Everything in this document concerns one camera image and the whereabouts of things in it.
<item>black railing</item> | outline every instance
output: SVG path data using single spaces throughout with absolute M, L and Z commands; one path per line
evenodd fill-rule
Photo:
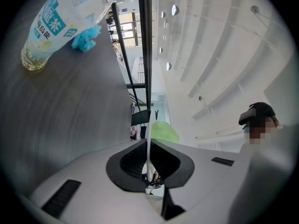
M 128 89 L 133 90 L 134 100 L 140 111 L 139 99 L 137 98 L 135 89 L 145 88 L 146 94 L 146 106 L 150 109 L 151 106 L 151 62 L 152 62 L 152 7 L 151 0 L 139 0 L 139 12 L 141 22 L 141 35 L 142 35 L 142 52 L 143 52 L 143 63 L 144 63 L 144 83 L 134 84 L 131 76 L 128 57 L 126 53 L 125 44 L 123 42 L 121 25 L 118 17 L 117 5 L 112 4 L 113 18 L 118 34 L 118 40 L 121 46 L 123 60 L 126 65 L 130 84 L 127 84 Z

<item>plastic water bottle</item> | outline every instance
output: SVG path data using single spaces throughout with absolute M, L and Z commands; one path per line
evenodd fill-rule
M 113 2 L 125 0 L 48 0 L 34 19 L 21 52 L 22 65 L 39 70 L 53 52 L 104 17 Z

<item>window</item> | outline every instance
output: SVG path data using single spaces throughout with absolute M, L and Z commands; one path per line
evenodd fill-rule
M 142 46 L 141 22 L 140 13 L 126 13 L 119 15 L 122 37 L 125 47 Z M 152 12 L 152 40 L 154 45 L 154 31 L 155 31 L 155 12 Z M 116 30 L 115 25 L 109 26 L 110 30 Z M 110 35 L 111 39 L 118 39 L 116 32 Z

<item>green object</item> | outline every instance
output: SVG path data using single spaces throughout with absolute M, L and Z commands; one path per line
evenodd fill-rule
M 161 139 L 173 143 L 179 143 L 179 135 L 177 132 L 165 121 L 157 121 L 151 127 L 151 138 Z

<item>blue plastic bag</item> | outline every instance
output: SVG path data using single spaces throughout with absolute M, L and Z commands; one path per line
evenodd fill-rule
M 81 51 L 87 52 L 96 44 L 95 41 L 90 39 L 96 38 L 98 34 L 100 34 L 101 28 L 101 26 L 95 25 L 94 27 L 81 32 L 78 36 L 75 37 L 73 43 L 71 44 L 71 47 L 73 47 L 73 49 L 79 48 Z

